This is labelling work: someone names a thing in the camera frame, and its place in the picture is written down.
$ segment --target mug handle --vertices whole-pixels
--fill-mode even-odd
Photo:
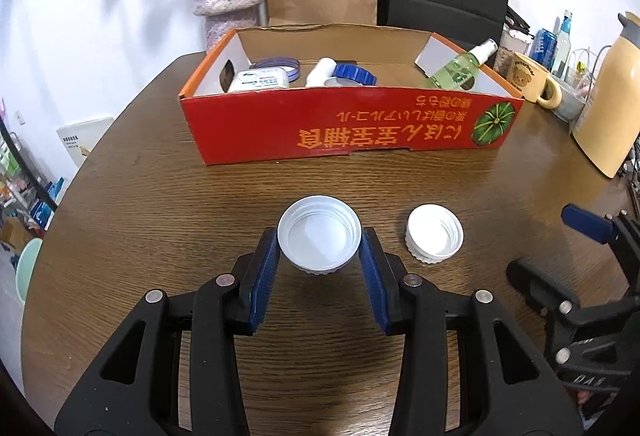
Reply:
[[[538,96],[537,102],[545,109],[555,109],[562,101],[562,89],[560,88],[560,84],[556,82],[551,75],[546,77],[545,89],[549,85],[551,86],[551,98],[545,100],[542,96]]]

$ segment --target metal screw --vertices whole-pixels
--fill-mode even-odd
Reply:
[[[160,290],[151,290],[146,293],[145,300],[149,304],[153,304],[154,302],[158,302],[162,300],[162,292]]]
[[[566,315],[567,313],[569,313],[569,311],[572,310],[572,308],[574,307],[573,304],[571,304],[571,302],[569,301],[562,301],[558,307],[558,309],[560,310],[560,312],[562,313],[562,315]]]
[[[216,277],[216,284],[218,286],[231,286],[234,282],[236,282],[236,278],[230,273],[223,273]]]
[[[564,364],[564,362],[566,362],[570,356],[571,351],[569,350],[569,348],[562,348],[556,353],[556,362],[558,362],[558,364]]]
[[[404,282],[407,286],[415,288],[416,286],[420,286],[420,284],[422,284],[422,277],[420,277],[419,275],[415,275],[415,273],[408,273],[404,276],[402,282]]]
[[[489,302],[494,300],[494,295],[487,290],[478,290],[476,292],[476,299],[478,299],[478,302],[481,302],[482,304],[489,304]]]

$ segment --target green pumpkin illustration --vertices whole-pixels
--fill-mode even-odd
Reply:
[[[471,139],[481,147],[493,143],[507,131],[515,114],[513,104],[508,101],[492,105],[476,121]]]

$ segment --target red cardboard box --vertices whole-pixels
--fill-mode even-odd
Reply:
[[[522,106],[521,95],[488,67],[470,90],[424,83],[462,50],[429,32],[326,24],[228,32],[180,92],[180,104],[206,164],[348,154],[359,149],[495,148]],[[300,60],[292,87],[226,92],[236,72],[270,56]],[[303,84],[328,56],[357,62],[377,86]]]

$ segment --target wooden table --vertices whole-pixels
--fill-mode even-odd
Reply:
[[[539,346],[542,321],[504,276],[512,259],[534,259],[585,305],[625,289],[609,248],[564,227],[560,210],[570,201],[599,214],[631,210],[626,186],[606,180],[566,125],[540,107],[525,102],[500,149],[206,167],[177,101],[201,59],[180,57],[124,110],[47,233],[26,305],[22,364],[27,398],[49,424],[146,291],[193,291],[228,271],[255,248],[263,228],[310,194],[347,202],[387,251],[441,289],[491,290]],[[404,247],[407,217],[423,203],[451,209],[465,232],[462,249],[437,265],[418,262]],[[357,263],[309,276],[281,260],[265,323],[236,342],[252,434],[386,434],[402,342],[374,323]],[[181,415],[189,426],[187,379],[183,369]],[[457,390],[450,366],[452,423]]]

